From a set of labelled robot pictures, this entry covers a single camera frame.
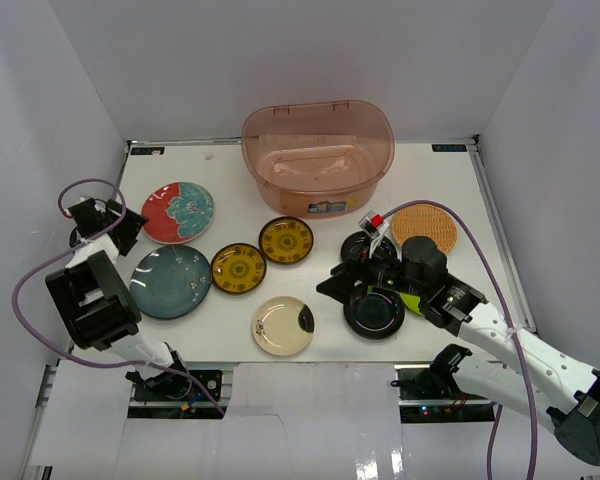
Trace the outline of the black glossy plate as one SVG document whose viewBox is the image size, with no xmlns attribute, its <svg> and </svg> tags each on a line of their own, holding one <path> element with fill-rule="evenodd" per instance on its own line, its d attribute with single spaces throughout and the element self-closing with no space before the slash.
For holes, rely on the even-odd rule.
<svg viewBox="0 0 600 480">
<path fill-rule="evenodd" d="M 341 245 L 340 258 L 342 261 L 357 255 L 367 257 L 370 248 L 371 239 L 362 231 L 349 235 Z M 397 250 L 393 243 L 387 238 L 383 238 L 381 243 L 375 248 L 373 259 L 382 261 L 396 260 L 398 258 Z"/>
<path fill-rule="evenodd" d="M 396 293 L 371 289 L 359 294 L 343 306 L 344 318 L 358 336 L 374 341 L 395 335 L 405 318 L 405 305 Z"/>
</svg>

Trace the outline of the red and teal plate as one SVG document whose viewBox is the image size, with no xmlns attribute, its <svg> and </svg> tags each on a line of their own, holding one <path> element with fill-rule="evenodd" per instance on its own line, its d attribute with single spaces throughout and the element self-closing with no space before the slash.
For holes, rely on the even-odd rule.
<svg viewBox="0 0 600 480">
<path fill-rule="evenodd" d="M 210 192 L 192 182 L 173 182 L 151 193 L 141 209 L 147 219 L 145 234 L 160 244 L 176 245 L 202 235 L 211 225 L 215 201 Z"/>
</svg>

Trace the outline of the dark blue floral plate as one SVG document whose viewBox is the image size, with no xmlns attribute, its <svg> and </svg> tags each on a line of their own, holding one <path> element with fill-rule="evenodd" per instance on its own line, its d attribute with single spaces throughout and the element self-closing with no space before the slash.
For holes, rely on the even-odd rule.
<svg viewBox="0 0 600 480">
<path fill-rule="evenodd" d="M 210 287 L 209 261 L 186 245 L 168 245 L 150 252 L 134 268 L 129 282 L 139 310 L 158 320 L 191 313 L 205 300 Z"/>
</svg>

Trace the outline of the yellow patterned plate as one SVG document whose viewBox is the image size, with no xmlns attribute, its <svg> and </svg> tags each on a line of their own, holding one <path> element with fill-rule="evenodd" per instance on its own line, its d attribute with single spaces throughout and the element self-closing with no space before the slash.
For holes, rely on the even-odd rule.
<svg viewBox="0 0 600 480">
<path fill-rule="evenodd" d="M 262 227 L 258 244 L 268 261 L 278 265 L 294 265 L 310 254 L 314 240 L 313 231 L 306 222 L 292 216 L 281 216 Z"/>
<path fill-rule="evenodd" d="M 211 281 L 220 291 L 241 295 L 259 287 L 267 273 L 260 249 L 248 243 L 232 243 L 221 248 L 211 261 Z"/>
</svg>

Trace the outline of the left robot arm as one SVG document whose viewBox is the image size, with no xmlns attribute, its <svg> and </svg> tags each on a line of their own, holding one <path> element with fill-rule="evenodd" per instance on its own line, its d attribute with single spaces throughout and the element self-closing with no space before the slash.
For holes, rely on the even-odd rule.
<svg viewBox="0 0 600 480">
<path fill-rule="evenodd" d="M 179 354 L 164 342 L 145 338 L 139 329 L 141 312 L 115 263 L 137 243 L 148 219 L 112 199 L 84 198 L 68 209 L 75 222 L 68 264 L 45 278 L 46 287 L 74 344 L 109 351 L 136 372 L 136 383 L 157 387 L 179 399 L 191 387 L 191 374 Z"/>
</svg>

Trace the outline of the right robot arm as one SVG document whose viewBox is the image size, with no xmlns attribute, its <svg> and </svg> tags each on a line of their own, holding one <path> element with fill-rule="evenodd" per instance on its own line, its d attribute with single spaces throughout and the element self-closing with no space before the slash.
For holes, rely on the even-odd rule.
<svg viewBox="0 0 600 480">
<path fill-rule="evenodd" d="M 404 318 L 402 294 L 414 295 L 425 320 L 498 361 L 480 363 L 466 347 L 446 347 L 430 366 L 439 396 L 471 393 L 526 414 L 574 457 L 600 466 L 600 369 L 515 329 L 484 294 L 448 272 L 430 238 L 407 240 L 400 259 L 349 258 L 316 289 L 341 303 L 351 328 L 370 339 L 391 334 Z"/>
</svg>

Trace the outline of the pink translucent plastic bin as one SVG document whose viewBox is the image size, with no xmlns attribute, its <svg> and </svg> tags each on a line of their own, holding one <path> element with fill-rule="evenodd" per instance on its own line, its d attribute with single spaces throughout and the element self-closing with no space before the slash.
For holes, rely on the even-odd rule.
<svg viewBox="0 0 600 480">
<path fill-rule="evenodd" d="M 361 208 L 395 155 L 386 115 L 361 100 L 259 109 L 243 123 L 241 148 L 264 202 L 298 218 Z"/>
</svg>

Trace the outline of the lime green plate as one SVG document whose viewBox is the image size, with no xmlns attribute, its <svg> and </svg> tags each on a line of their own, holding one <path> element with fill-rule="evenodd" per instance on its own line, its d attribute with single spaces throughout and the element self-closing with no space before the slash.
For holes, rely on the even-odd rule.
<svg viewBox="0 0 600 480">
<path fill-rule="evenodd" d="M 400 293 L 400 298 L 405 305 L 405 308 L 409 310 L 414 315 L 422 317 L 423 314 L 420 311 L 420 297 L 416 295 L 410 295 L 406 293 Z"/>
</svg>

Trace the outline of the black label sticker left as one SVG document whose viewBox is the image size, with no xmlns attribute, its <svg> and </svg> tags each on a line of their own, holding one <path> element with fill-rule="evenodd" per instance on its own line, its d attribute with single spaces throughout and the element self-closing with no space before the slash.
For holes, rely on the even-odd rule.
<svg viewBox="0 0 600 480">
<path fill-rule="evenodd" d="M 131 156 L 159 156 L 163 155 L 165 151 L 164 147 L 151 146 L 151 147 L 133 147 L 129 154 Z"/>
</svg>

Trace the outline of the black label sticker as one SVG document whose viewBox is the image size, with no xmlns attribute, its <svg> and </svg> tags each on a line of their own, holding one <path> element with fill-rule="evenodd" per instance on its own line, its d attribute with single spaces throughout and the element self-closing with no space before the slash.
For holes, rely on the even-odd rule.
<svg viewBox="0 0 600 480">
<path fill-rule="evenodd" d="M 466 152 L 464 144 L 432 144 L 432 150 L 436 153 L 460 153 Z"/>
<path fill-rule="evenodd" d="M 159 156 L 163 155 L 165 151 L 164 147 L 151 146 L 151 147 L 133 147 L 129 154 L 131 156 Z"/>
</svg>

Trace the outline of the cream plate with black spot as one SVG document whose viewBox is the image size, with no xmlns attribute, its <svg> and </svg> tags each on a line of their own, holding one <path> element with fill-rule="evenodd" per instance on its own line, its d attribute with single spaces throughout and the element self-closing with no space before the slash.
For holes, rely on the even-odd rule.
<svg viewBox="0 0 600 480">
<path fill-rule="evenodd" d="M 309 306 L 295 297 L 278 296 L 254 312 L 251 332 L 256 344 L 270 355 L 290 357 L 311 343 L 315 319 Z"/>
</svg>

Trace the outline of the woven bamboo round tray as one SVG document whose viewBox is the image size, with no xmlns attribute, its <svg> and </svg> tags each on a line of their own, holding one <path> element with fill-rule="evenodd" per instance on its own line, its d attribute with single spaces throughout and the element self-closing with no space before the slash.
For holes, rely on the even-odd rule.
<svg viewBox="0 0 600 480">
<path fill-rule="evenodd" d="M 397 244 L 415 236 L 426 236 L 437 248 L 449 254 L 458 233 L 454 219 L 439 207 L 418 203 L 402 208 L 392 216 L 391 233 Z"/>
</svg>

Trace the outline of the black label sticker right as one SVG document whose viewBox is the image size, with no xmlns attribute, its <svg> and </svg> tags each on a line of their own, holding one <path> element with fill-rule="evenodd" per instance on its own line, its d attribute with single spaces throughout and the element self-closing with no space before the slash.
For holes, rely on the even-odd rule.
<svg viewBox="0 0 600 480">
<path fill-rule="evenodd" d="M 466 152 L 464 144 L 432 144 L 432 150 L 436 153 L 460 153 Z"/>
</svg>

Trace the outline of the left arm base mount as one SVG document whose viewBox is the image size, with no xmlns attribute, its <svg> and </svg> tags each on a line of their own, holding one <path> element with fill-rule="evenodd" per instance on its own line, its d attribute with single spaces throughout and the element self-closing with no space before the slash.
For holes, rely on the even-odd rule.
<svg viewBox="0 0 600 480">
<path fill-rule="evenodd" d="M 221 398 L 223 372 L 221 370 L 190 370 L 216 401 Z M 207 401 L 209 397 L 191 380 L 178 376 L 174 384 L 155 387 L 145 385 L 137 372 L 128 372 L 125 378 L 134 384 L 133 399 L 139 402 L 178 401 L 191 403 L 193 400 Z"/>
</svg>

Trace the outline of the right aluminium frame rail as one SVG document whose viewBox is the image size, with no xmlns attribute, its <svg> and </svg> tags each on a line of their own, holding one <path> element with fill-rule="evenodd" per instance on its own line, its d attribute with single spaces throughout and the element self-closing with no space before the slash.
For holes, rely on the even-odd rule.
<svg viewBox="0 0 600 480">
<path fill-rule="evenodd" d="M 487 210 L 489 222 L 499 251 L 500 261 L 503 265 L 507 284 L 512 295 L 512 310 L 516 312 L 516 319 L 526 330 L 536 334 L 537 328 L 531 313 L 521 279 L 516 268 L 513 255 L 505 234 L 504 225 L 499 215 L 495 198 L 487 178 L 486 166 L 481 153 L 481 135 L 474 134 L 468 144 L 469 155 L 472 160 L 474 172 L 479 184 L 481 195 Z"/>
</svg>

